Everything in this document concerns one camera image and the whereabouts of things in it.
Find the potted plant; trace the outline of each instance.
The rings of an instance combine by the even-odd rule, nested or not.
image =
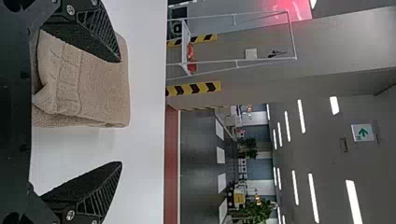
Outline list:
[[[273,212],[274,205],[270,201],[264,200],[260,204],[247,202],[246,206],[238,211],[231,211],[233,219],[250,220],[253,224],[265,224]]]
[[[250,158],[256,160],[257,157],[257,142],[255,138],[241,138],[238,139],[239,145],[239,157],[245,156],[244,158]]]

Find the gray floor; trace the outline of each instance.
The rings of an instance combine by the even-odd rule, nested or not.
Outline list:
[[[226,147],[226,162],[236,161],[233,148],[227,149],[228,141],[223,143],[216,136],[214,110],[181,113],[181,224],[219,224],[225,190],[218,193],[218,175],[227,167],[227,181],[235,178],[231,165],[218,164],[219,140]]]

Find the fluorescent light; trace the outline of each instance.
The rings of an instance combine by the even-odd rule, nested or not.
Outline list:
[[[352,211],[353,223],[363,224],[361,220],[361,209],[359,207],[358,193],[356,192],[355,182],[346,181],[347,195],[349,197],[350,209]]]
[[[268,105],[268,104],[267,104],[267,117],[268,117],[268,120],[271,119],[271,116],[270,116],[270,105]]]
[[[336,96],[330,97],[330,105],[332,106],[332,114],[340,113],[340,106],[338,106],[338,98]]]
[[[301,100],[297,101],[297,105],[298,105],[298,112],[300,114],[301,132],[305,133],[304,111],[303,111],[303,104],[302,104]]]
[[[282,182],[280,181],[280,170],[277,168],[277,182],[279,184],[279,189],[282,190]]]
[[[277,186],[276,168],[275,167],[274,167],[274,180],[275,180],[275,186]]]
[[[274,148],[277,149],[277,143],[276,143],[276,131],[273,129],[273,137],[274,137]]]
[[[314,210],[314,219],[317,223],[319,223],[317,194],[315,193],[314,177],[312,176],[312,174],[308,174],[308,180],[309,180],[309,188],[311,190],[311,199],[312,199],[312,208]]]
[[[293,187],[294,187],[294,200],[296,202],[296,205],[300,204],[300,200],[298,198],[298,188],[297,188],[297,180],[296,180],[296,172],[293,170],[291,171],[291,176],[293,179]]]
[[[282,131],[280,131],[280,123],[277,123],[277,133],[279,134],[279,146],[283,147],[283,141],[282,141]]]
[[[311,7],[312,9],[315,8],[315,5],[317,4],[317,0],[311,0]]]
[[[280,208],[277,208],[277,220],[279,224],[282,224],[282,222],[280,221]]]
[[[288,142],[290,142],[291,138],[290,138],[290,126],[289,126],[288,111],[285,111],[285,122],[286,122],[286,133],[288,134]]]

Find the metal frame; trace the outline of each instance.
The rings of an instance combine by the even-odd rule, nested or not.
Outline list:
[[[185,34],[189,34],[191,36],[195,36],[197,34],[191,34],[188,26],[185,24],[186,21],[188,20],[200,20],[200,19],[210,19],[210,18],[221,18],[221,17],[231,17],[233,19],[233,25],[238,25],[236,22],[236,16],[247,16],[247,15],[258,15],[258,14],[266,14],[262,17],[259,17],[257,19],[249,20],[249,21],[255,21],[255,20],[260,20],[260,19],[265,19],[269,17],[274,17],[274,16],[279,16],[286,14],[288,18],[288,24],[289,24],[289,31],[290,31],[290,39],[291,39],[291,44],[292,44],[292,53],[293,56],[291,57],[279,57],[279,58],[261,58],[261,59],[233,59],[233,60],[217,60],[217,61],[200,61],[200,62],[187,62],[187,54],[185,51],[181,51],[181,59],[182,61],[180,63],[168,63],[167,66],[181,66],[183,70],[186,71],[187,76],[186,77],[196,77],[200,75],[206,75],[206,74],[211,74],[211,73],[217,73],[217,72],[224,72],[224,71],[231,71],[234,69],[240,69],[240,68],[249,68],[249,67],[256,67],[256,66],[263,66],[271,63],[281,63],[281,62],[288,62],[288,61],[293,61],[297,60],[297,52],[296,52],[296,47],[295,47],[295,40],[294,40],[294,33],[291,25],[291,20],[290,20],[290,14],[288,11],[261,11],[261,12],[247,12],[247,13],[233,13],[233,14],[223,14],[223,15],[216,15],[216,16],[202,16],[202,17],[190,17],[190,18],[181,18],[181,19],[172,19],[168,21],[180,21],[182,22],[182,43],[181,46],[184,48],[185,46],[188,45],[188,43],[185,43],[186,36]],[[262,63],[255,63],[255,64],[250,64],[250,65],[240,65],[240,63],[248,63],[248,62],[262,62]],[[219,70],[213,70],[209,72],[203,72],[203,73],[198,73],[192,75],[186,68],[188,64],[205,64],[205,63],[235,63],[235,67],[231,68],[225,68],[225,69],[219,69]],[[176,79],[182,79],[186,77],[173,77],[173,78],[168,78],[166,80],[176,80]]]
[[[31,193],[28,184],[32,148],[29,40],[61,2],[32,2],[24,6],[26,1],[0,1],[0,222],[15,223],[14,218],[25,214],[34,223],[53,224],[59,218]]]

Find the green plant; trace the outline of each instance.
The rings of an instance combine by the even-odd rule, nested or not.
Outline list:
[[[258,152],[256,150],[257,142],[255,138],[239,139],[238,143],[240,146],[245,147],[241,152],[244,152],[246,157],[256,159]]]
[[[232,214],[233,217],[249,218],[254,224],[265,224],[270,218],[274,207],[270,201],[263,200],[261,205],[256,202],[247,202],[245,208],[240,209]]]
[[[249,149],[249,150],[247,151],[247,153],[246,153],[246,156],[247,156],[248,158],[251,158],[251,159],[253,159],[253,160],[256,160],[257,154],[258,154],[258,152],[257,152],[256,149]]]

